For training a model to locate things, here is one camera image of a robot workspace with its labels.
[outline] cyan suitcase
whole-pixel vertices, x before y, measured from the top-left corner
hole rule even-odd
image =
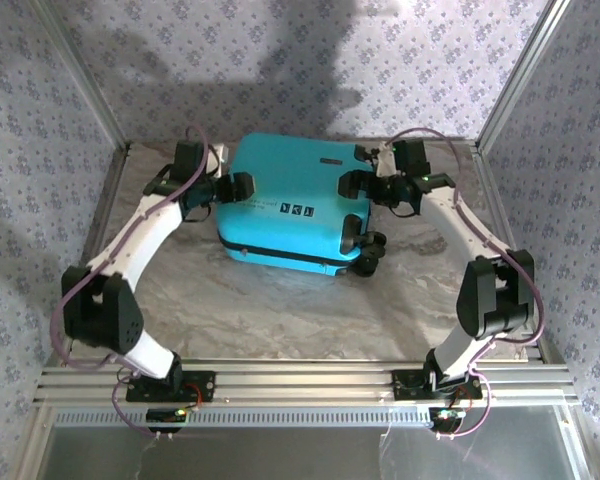
[[[244,137],[229,173],[248,173],[254,193],[218,206],[218,235],[228,254],[327,275],[350,267],[373,273],[375,266],[361,260],[382,256],[386,239],[367,233],[371,202],[363,191],[355,198],[338,193],[348,172],[372,171],[362,153],[354,144],[263,133]]]

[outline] patterned wallpaper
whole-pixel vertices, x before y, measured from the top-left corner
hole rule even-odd
[[[113,148],[25,2],[0,2],[0,478]]]
[[[600,451],[600,0],[572,4],[489,160]]]
[[[476,138],[546,0],[55,2],[126,136]]]

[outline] metal rail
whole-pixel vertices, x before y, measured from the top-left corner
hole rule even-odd
[[[479,149],[483,155],[488,154],[491,150],[498,134],[522,96],[570,3],[571,0],[552,0],[547,3],[540,15],[538,23],[478,136]]]
[[[213,407],[444,406],[442,400],[393,400],[391,371],[421,367],[417,363],[324,360],[205,360],[184,363],[185,370],[217,372]],[[565,365],[485,361],[479,369],[492,387],[493,406],[578,404]],[[47,368],[41,376],[34,403],[53,407],[109,406],[116,371],[113,366],[99,372]],[[120,404],[123,406],[150,406],[129,404],[124,400],[125,394],[126,389],[120,389]],[[474,401],[474,405],[483,406],[485,400]]]
[[[124,150],[126,144],[124,133],[53,2],[29,0],[29,4],[105,135],[116,149]]]

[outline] gray marble surface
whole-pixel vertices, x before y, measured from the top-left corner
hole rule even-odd
[[[464,198],[488,224],[469,147],[458,147],[466,165]],[[175,142],[132,145],[106,241],[126,223],[144,185],[171,161],[174,148]],[[446,145],[428,143],[427,155],[434,172],[457,177]],[[183,224],[138,284],[145,327],[183,357],[421,361],[457,322],[464,266],[420,217],[399,219],[377,207],[371,227],[387,235],[387,255],[376,274],[363,279],[236,262],[217,240],[213,215],[201,224]],[[93,356],[94,350],[76,344],[73,354]],[[511,360],[514,351],[502,345],[492,356]]]

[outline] purple cable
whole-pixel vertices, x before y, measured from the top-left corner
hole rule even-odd
[[[390,145],[391,143],[395,142],[398,138],[402,137],[403,135],[407,135],[407,134],[413,133],[413,132],[430,133],[430,134],[435,135],[438,138],[444,140],[444,142],[449,146],[449,148],[451,148],[451,151],[453,152],[456,162],[458,163],[458,185],[460,185],[461,180],[462,180],[462,161],[460,160],[460,154],[458,153],[458,150],[456,149],[453,142],[443,133],[440,133],[437,130],[434,130],[432,128],[427,128],[427,127],[407,128],[406,130],[398,132],[396,135],[391,137],[391,139],[388,140],[385,143],[385,145]],[[540,338],[540,336],[542,335],[542,332],[544,331],[544,302],[542,301],[542,295],[540,294],[540,290],[538,290],[538,287],[533,282],[533,279],[527,274],[527,272],[524,270],[524,268],[522,268],[522,266],[518,262],[516,262],[509,254],[507,254],[507,252],[505,252],[504,250],[499,248],[497,245],[495,245],[491,240],[489,240],[489,238],[486,235],[484,235],[480,231],[480,229],[475,224],[473,224],[473,222],[471,222],[469,217],[464,212],[462,203],[460,202],[460,189],[459,188],[454,189],[453,206],[455,207],[456,211],[458,212],[458,215],[462,219],[463,223],[467,226],[467,228],[469,228],[469,230],[471,230],[484,243],[485,246],[487,246],[492,251],[494,251],[495,253],[500,255],[500,257],[505,262],[507,262],[516,272],[518,272],[518,274],[522,277],[522,279],[525,281],[525,283],[529,286],[529,289],[531,290],[531,293],[533,295],[533,299],[536,302],[536,305],[538,306],[538,326],[536,328],[536,331],[533,333],[533,335],[531,335],[531,337],[529,337],[528,339],[520,339],[520,340],[508,339],[508,338],[491,339],[489,342],[487,342],[484,345],[484,347],[482,347],[478,351],[478,353],[476,353],[476,355],[469,362],[469,368],[468,368],[469,374],[478,377],[480,379],[480,381],[482,383],[484,383],[484,385],[487,389],[487,405],[485,406],[484,412],[482,412],[482,416],[480,417],[480,419],[471,428],[468,428],[467,430],[465,430],[463,432],[452,433],[452,434],[441,434],[442,436],[446,436],[446,437],[464,437],[465,435],[470,435],[470,434],[474,433],[476,430],[478,430],[478,428],[480,428],[482,426],[482,424],[485,422],[485,420],[489,416],[489,412],[491,411],[491,385],[489,385],[489,381],[487,380],[487,377],[484,374],[477,371],[475,369],[474,365],[493,346],[493,344],[496,340],[501,341],[501,342],[506,342],[506,343],[513,343],[516,345],[528,345],[530,343],[537,341]]]
[[[200,177],[200,175],[202,175],[202,172],[204,172],[206,165],[207,165],[207,157],[209,155],[209,141],[207,139],[207,135],[202,130],[202,128],[200,128],[198,125],[193,125],[193,128],[200,135],[200,138],[201,138],[202,144],[203,144],[203,151],[202,151],[202,161],[200,162],[200,165],[198,165],[198,168],[196,169],[194,174],[191,176],[191,178],[189,180],[187,180],[187,182],[184,185],[182,185],[180,188],[178,188],[176,191],[172,192],[170,195],[165,197],[163,200],[156,203],[152,207],[148,208],[147,211],[144,213],[144,216],[137,217],[134,220],[134,222],[129,226],[129,228],[124,232],[124,234],[122,235],[122,238],[120,238],[120,241],[113,248],[113,250],[111,251],[111,253],[109,255],[109,258],[107,260],[105,260],[104,262],[102,262],[97,267],[93,268],[89,272],[89,274],[87,274],[86,277],[84,277],[82,280],[80,280],[71,290],[69,290],[66,293],[66,295],[64,295],[60,299],[60,302],[58,302],[58,305],[56,306],[55,310],[51,314],[51,322],[49,325],[49,334],[51,336],[51,345],[53,346],[53,349],[56,351],[56,353],[58,355],[60,355],[60,357],[62,358],[62,360],[65,362],[66,365],[69,365],[70,367],[73,367],[76,370],[93,371],[93,370],[98,370],[98,369],[102,368],[104,365],[106,365],[108,362],[110,362],[113,358],[116,357],[116,355],[114,355],[114,354],[109,354],[105,358],[100,360],[99,362],[96,362],[91,365],[87,364],[84,360],[80,361],[80,360],[71,359],[69,356],[69,352],[65,351],[64,347],[62,346],[62,338],[60,335],[60,322],[62,320],[62,313],[64,311],[64,307],[67,305],[67,303],[69,303],[69,301],[71,301],[71,299],[73,297],[75,297],[78,294],[78,292],[80,292],[80,290],[82,290],[87,284],[89,284],[89,282],[91,282],[91,280],[93,280],[96,277],[96,275],[98,275],[108,265],[115,263],[116,256],[118,255],[118,253],[120,253],[120,250],[122,250],[122,248],[126,245],[126,243],[129,241],[129,238],[131,237],[131,235],[133,235],[133,232],[135,232],[135,230],[138,228],[138,226],[142,222],[147,220],[147,218],[149,218],[149,216],[152,215],[154,212],[160,210],[165,205],[168,205],[173,200],[175,200],[177,197],[182,195],[189,187],[191,187],[191,185],[193,185],[193,183],[198,179],[198,177]],[[187,137],[187,139],[189,138],[189,128],[187,128],[187,130],[186,130],[186,137]]]
[[[116,413],[118,414],[118,416],[120,417],[120,419],[124,423],[126,423],[129,426],[129,428],[144,435],[145,437],[155,438],[156,437],[155,433],[153,433],[148,428],[143,428],[143,427],[140,427],[140,426],[136,425],[135,423],[133,423],[131,421],[131,419],[129,417],[127,417],[127,415],[122,411],[122,409],[120,408],[120,405],[118,405],[118,397],[117,397],[118,390],[120,389],[120,387],[122,385],[125,385],[129,380],[131,380],[132,377],[133,377],[133,375],[127,375],[126,377],[121,378],[118,381],[118,383],[116,383],[116,386],[113,387],[113,391],[111,392],[111,403],[113,404],[113,408],[116,411]]]

